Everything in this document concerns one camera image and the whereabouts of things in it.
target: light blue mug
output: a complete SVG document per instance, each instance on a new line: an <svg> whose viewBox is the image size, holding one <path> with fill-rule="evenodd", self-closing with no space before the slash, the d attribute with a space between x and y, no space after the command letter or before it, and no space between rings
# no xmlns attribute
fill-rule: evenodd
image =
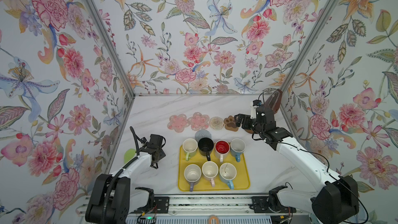
<svg viewBox="0 0 398 224"><path fill-rule="evenodd" d="M235 157L237 162L240 162L240 156L246 149L246 144L243 140L235 138L231 142L231 155Z"/></svg>
<svg viewBox="0 0 398 224"><path fill-rule="evenodd" d="M228 185L230 189L234 189L234 183L232 182L236 177L236 168L231 163L223 163L220 166L220 180Z"/></svg>

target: cup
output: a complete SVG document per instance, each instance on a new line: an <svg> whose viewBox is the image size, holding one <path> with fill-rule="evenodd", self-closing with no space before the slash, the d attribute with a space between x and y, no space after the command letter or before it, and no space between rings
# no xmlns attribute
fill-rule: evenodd
<svg viewBox="0 0 398 224"><path fill-rule="evenodd" d="M198 184L201 176L202 176L202 171L200 170L200 167L197 166L196 164L190 164L185 168L184 177L185 180L187 180L190 185L189 187L190 192L193 191L193 186Z"/></svg>
<svg viewBox="0 0 398 224"><path fill-rule="evenodd" d="M232 182L236 177L236 168L231 163L223 163L220 166L220 180L228 185L230 189L234 189L234 183Z"/></svg>
<svg viewBox="0 0 398 224"><path fill-rule="evenodd" d="M235 157L237 162L240 162L240 156L245 151L246 144L243 140L235 138L231 142L231 155Z"/></svg>
<svg viewBox="0 0 398 224"><path fill-rule="evenodd" d="M219 140L215 145L214 155L220 160L220 163L224 160L224 158L228 155L230 150L229 144L224 140Z"/></svg>
<svg viewBox="0 0 398 224"><path fill-rule="evenodd" d="M185 153L185 161L195 156L196 150L198 148L198 143L193 138L188 138L182 143L182 148Z"/></svg>
<svg viewBox="0 0 398 224"><path fill-rule="evenodd" d="M198 142L199 153L207 157L207 161L210 161L210 153L213 151L214 143L210 138L201 138Z"/></svg>
<svg viewBox="0 0 398 224"><path fill-rule="evenodd" d="M215 162L212 162L212 161L207 161L202 166L202 173L203 173L203 177L207 181L210 181L211 186L214 187L215 186L214 178L218 174L218 166L217 166L217 164Z"/></svg>

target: marble tabletop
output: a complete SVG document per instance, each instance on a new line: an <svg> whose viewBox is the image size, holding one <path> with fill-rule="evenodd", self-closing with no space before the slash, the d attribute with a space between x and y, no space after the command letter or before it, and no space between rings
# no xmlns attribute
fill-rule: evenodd
<svg viewBox="0 0 398 224"><path fill-rule="evenodd" d="M237 132L207 129L214 141L219 139L230 142L240 138L246 142L244 152L251 186L247 190L233 191L199 191L182 192L178 189L178 161L182 142L187 138L194 138L195 131L191 127L181 133L169 130L167 124L172 115L185 114L187 118L195 112L221 117L238 113L250 114L249 102L256 99L255 95L239 96L146 96L136 97L119 147L114 158L111 172L123 166L124 153L134 148L134 139L129 127L133 126L138 137L149 140L151 134L164 136L167 140L163 147L166 157L159 161L159 169L150 168L134 182L136 187L154 189L155 194L226 194L226 193L262 193L285 182L290 182L293 188L303 191L315 191L308 179L284 156L274 151L263 141L254 141L251 134L239 128ZM278 127L288 129L281 111L275 115Z"/></svg>

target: floral wall panel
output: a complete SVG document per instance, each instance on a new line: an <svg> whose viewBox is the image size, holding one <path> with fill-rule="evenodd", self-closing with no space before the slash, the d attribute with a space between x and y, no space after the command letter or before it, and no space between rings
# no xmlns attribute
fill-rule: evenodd
<svg viewBox="0 0 398 224"><path fill-rule="evenodd" d="M94 0L135 92L271 93L327 0Z"/></svg>
<svg viewBox="0 0 398 224"><path fill-rule="evenodd" d="M0 0L0 223L77 221L105 170L130 98L96 32L80 0Z"/></svg>
<svg viewBox="0 0 398 224"><path fill-rule="evenodd" d="M302 145L358 182L373 224L398 220L395 5L396 0L340 0L283 102ZM350 221L365 219L361 207Z"/></svg>

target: tray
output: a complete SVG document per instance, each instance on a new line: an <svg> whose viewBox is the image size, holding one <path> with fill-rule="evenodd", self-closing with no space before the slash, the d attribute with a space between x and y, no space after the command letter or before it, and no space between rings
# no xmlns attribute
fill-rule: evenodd
<svg viewBox="0 0 398 224"><path fill-rule="evenodd" d="M210 154L210 159L211 161L215 162L218 165L218 169L220 169L220 166L222 163L220 163L220 160L215 157L214 155L214 150ZM185 161L185 154L184 150L182 149L182 146L180 147L180 162L179 162L179 168L178 168L178 188L181 191L189 191L189 183L185 180L184 177L184 170L189 164L196 164L202 169L202 165L207 162L206 157L202 156L199 151L196 153L195 156L193 156L189 161ZM223 163L231 163L235 166L237 175L235 179L233 180L234 182L234 190L244 190L248 189L250 187L250 179L249 179L249 173L246 168L246 161L245 161L245 156L242 154L240 157L240 162L238 163L235 160L235 157L229 153L226 157L224 157L224 162ZM220 180L219 175L217 175L214 178L214 182L216 184L215 187L212 187L210 182L207 181L206 179L203 178L203 175L201 176L199 183L193 187L193 191L217 191L217 190L230 190L228 186L223 183Z"/></svg>

